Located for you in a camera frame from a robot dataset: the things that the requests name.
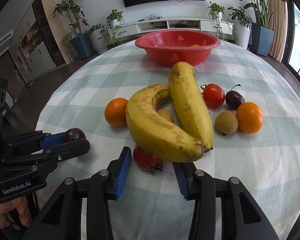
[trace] red tomato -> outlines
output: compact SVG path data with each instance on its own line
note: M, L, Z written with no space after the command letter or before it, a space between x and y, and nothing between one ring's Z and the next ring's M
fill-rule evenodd
M222 106L225 101L225 93L222 88L216 84L209 84L203 89L203 100L206 102L207 106L212 108L217 108Z
M162 160L147 153L138 145L136 145L133 150L133 158L136 164L144 170L149 170L151 173L154 171L162 171Z

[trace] table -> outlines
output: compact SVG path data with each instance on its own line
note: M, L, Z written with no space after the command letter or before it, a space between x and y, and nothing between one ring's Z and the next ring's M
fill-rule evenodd
M225 92L235 84L246 101L264 113L262 129L252 135L237 131L223 136L215 132L214 150L195 165L211 176L238 177L253 195L280 240L286 239L300 212L300 100L288 83L268 63L228 42L213 49L195 67L199 84L216 83ZM38 192L43 204L67 177L86 179L117 159L123 146L134 148L127 126L110 127L104 109L113 98L129 99L148 85L168 84L170 68L151 61L134 41L118 46L88 62L51 96L42 110L37 130L58 133L81 128L90 141L88 154L59 163ZM172 111L170 103L164 105ZM227 109L210 109L216 116ZM86 239L82 209L82 239ZM123 195L109 202L115 239L188 239L194 201L180 194L171 163L151 174L132 160ZM220 239L220 214L216 239Z

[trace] blue gripper pad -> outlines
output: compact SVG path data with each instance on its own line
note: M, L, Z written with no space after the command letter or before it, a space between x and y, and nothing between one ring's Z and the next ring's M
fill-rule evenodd
M114 192L115 199L119 199L119 197L123 193L124 185L126 184L126 180L128 177L128 172L130 168L131 163L131 149L129 147L124 147L122 150L118 161L121 161L120 159L123 158L121 168L117 175L117 182L116 182L116 189Z
M65 132L49 135L43 139L43 141L40 143L40 147L45 149L61 144L63 143L64 135Z
M177 182L179 185L180 193L181 193L181 195L184 196L185 199L187 199L187 196L189 194L187 177L186 177L180 163L172 163L172 165L173 165L173 169L176 174L176 177L177 177Z

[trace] banana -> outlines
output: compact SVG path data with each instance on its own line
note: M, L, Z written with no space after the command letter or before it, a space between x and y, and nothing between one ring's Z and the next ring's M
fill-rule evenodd
M133 140L146 152L170 162L194 162L203 154L202 142L157 113L170 97L167 85L152 85L128 101L126 120Z
M202 141L204 152L213 149L213 126L198 85L196 70L186 62L176 63L169 72L169 89L177 117L184 131Z

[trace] human hand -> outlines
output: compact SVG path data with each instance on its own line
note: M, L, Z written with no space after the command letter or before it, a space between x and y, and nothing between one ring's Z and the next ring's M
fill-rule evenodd
M25 196L13 199L0 204L0 228L10 226L6 213L16 209L19 213L19 219L22 225L28 227L31 224L32 216L28 207L28 200Z

